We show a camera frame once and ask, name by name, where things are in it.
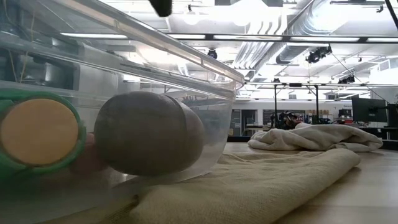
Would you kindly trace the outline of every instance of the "ceiling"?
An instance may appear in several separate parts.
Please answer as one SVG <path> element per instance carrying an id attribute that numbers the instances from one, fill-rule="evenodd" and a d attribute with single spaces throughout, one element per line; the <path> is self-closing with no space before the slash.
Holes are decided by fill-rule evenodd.
<path id="1" fill-rule="evenodd" d="M 184 34 L 283 34 L 289 23 L 294 26 L 297 21 L 292 22 L 292 19 L 310 2 L 286 0 L 283 7 L 268 7 L 261 0 L 240 0 L 230 6 L 216 6 L 215 0 L 174 0 L 173 14 L 161 18 L 146 0 L 101 1 L 162 32 Z M 324 10 L 326 12 L 314 20 L 318 26 L 335 23 L 336 29 L 329 35 L 398 36 L 397 28 L 385 5 L 383 11 L 376 12 L 379 5 L 332 5 L 329 2 Z M 397 3 L 392 3 L 394 10 L 398 9 Z M 327 55 L 318 63 L 308 64 L 305 61 L 309 51 L 317 48 L 309 46 L 289 64 L 281 65 L 275 62 L 277 54 L 272 51 L 276 49 L 276 44 L 272 46 L 272 43 L 204 40 L 184 42 L 203 53 L 216 49 L 218 60 L 231 67 L 249 68 L 239 71 L 246 75 L 252 70 L 251 76 L 247 77 L 252 82 L 271 82 L 274 78 L 280 78 L 282 82 L 337 83 L 339 78 L 351 73 L 362 82 L 369 82 L 371 68 L 389 58 L 398 57 L 398 45 L 331 44 L 334 56 Z M 256 85 L 256 91 L 252 93 L 256 92 L 258 95 L 258 87 Z M 253 87 L 243 88 L 245 89 L 252 90 Z"/>

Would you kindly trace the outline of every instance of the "plastic container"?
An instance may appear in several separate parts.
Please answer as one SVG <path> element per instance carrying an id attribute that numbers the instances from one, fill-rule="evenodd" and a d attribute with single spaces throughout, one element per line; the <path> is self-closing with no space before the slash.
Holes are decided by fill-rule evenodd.
<path id="1" fill-rule="evenodd" d="M 98 171 L 79 174 L 71 168 L 76 160 L 68 158 L 51 172 L 3 181 L 0 223 L 50 220 L 131 197 L 150 185 L 206 174 L 223 152 L 231 105 L 243 82 L 232 68 L 99 1 L 2 2 L 0 88 L 61 96 L 87 133 L 114 95 L 167 95 L 199 116 L 206 138 L 200 158 L 177 173 L 141 177 L 96 164 Z"/>

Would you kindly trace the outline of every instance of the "white cloth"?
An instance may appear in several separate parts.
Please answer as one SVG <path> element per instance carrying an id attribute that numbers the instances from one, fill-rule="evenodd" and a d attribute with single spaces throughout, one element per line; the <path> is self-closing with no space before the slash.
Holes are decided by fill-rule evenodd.
<path id="1" fill-rule="evenodd" d="M 347 125 L 302 123 L 289 131 L 272 129 L 268 132 L 258 132 L 252 136 L 248 144 L 253 149 L 271 151 L 325 151 L 344 148 L 354 152 L 369 152 L 380 148 L 382 141 L 373 134 Z"/>
<path id="2" fill-rule="evenodd" d="M 223 154 L 211 172 L 46 224 L 266 224 L 314 198 L 360 158 L 346 149 Z"/>

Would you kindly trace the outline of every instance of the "clear plastic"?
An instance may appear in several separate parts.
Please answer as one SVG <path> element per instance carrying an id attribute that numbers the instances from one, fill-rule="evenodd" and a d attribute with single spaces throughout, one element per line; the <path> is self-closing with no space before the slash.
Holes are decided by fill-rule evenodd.
<path id="1" fill-rule="evenodd" d="M 131 91 L 170 96 L 205 128 L 201 156 L 181 172 L 143 177 L 107 167 L 78 175 L 71 161 L 55 172 L 2 181 L 0 223 L 42 222 L 132 197 L 150 185 L 206 174 L 218 160 L 235 90 L 243 85 L 240 73 L 99 1 L 7 0 L 0 6 L 0 90 L 61 96 L 87 133 L 105 102 Z"/>

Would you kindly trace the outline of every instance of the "computer monitor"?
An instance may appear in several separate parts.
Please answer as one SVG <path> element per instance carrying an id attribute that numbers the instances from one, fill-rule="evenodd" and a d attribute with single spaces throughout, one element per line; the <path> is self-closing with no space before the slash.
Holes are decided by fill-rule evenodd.
<path id="1" fill-rule="evenodd" d="M 354 121 L 387 122 L 386 102 L 384 100 L 353 98 Z"/>

